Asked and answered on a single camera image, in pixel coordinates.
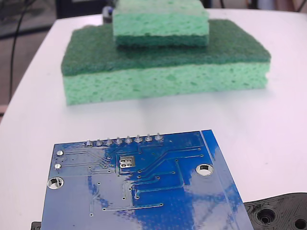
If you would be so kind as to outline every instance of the green scouring pad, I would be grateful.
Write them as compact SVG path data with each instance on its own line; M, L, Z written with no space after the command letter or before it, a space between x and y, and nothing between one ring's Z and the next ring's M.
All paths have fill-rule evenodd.
M207 47L117 48L112 25L73 32L62 73L67 104L264 88L269 52L228 20Z
M114 39L118 46L206 46L208 18L200 0L120 0Z

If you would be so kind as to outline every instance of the stacked sponges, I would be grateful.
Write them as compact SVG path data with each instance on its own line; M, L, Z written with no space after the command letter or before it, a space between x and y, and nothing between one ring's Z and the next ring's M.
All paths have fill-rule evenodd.
M265 48L231 21L208 22L201 3L189 2L193 4L188 0L122 0L113 25L75 31L62 62L67 104L264 88L271 59ZM147 13L146 3L154 5ZM165 11L158 12L159 6ZM178 23L180 10L186 13L186 25L189 18L198 18L190 20L192 30ZM165 20L173 26L164 26ZM205 47L208 31L210 44Z

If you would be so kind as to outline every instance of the floor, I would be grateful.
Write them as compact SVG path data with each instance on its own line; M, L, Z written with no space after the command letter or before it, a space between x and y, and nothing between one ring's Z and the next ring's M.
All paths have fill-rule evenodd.
M46 35L47 32L40 32L36 34L23 35L17 39L13 69L13 91L16 90L32 58ZM8 104L9 102L12 42L12 38L0 40L0 104Z

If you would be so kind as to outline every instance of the background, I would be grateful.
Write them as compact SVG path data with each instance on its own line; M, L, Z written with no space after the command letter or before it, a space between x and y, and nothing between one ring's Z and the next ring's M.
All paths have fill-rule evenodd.
M106 4L108 0L36 0L27 8L16 40L12 94L55 20L73 16L71 11L74 9L74 4L89 4L98 1L105 1L104 4ZM303 1L224 0L224 6L228 9L257 8L260 10L295 12ZM10 100L10 66L14 35L24 6L29 2L30 0L0 0L0 122ZM212 8L221 8L220 0L212 0L210 5ZM307 12L307 4L301 12ZM91 14L90 7L83 7L82 11L76 13L75 16L77 14Z

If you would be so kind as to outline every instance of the black plastic part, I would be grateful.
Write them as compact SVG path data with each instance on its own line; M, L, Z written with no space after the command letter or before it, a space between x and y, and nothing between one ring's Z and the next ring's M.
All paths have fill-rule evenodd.
M244 203L254 230L307 230L307 193L291 193ZM33 222L31 230L40 230Z
M31 225L31 230L40 230L42 226L42 222L33 222Z

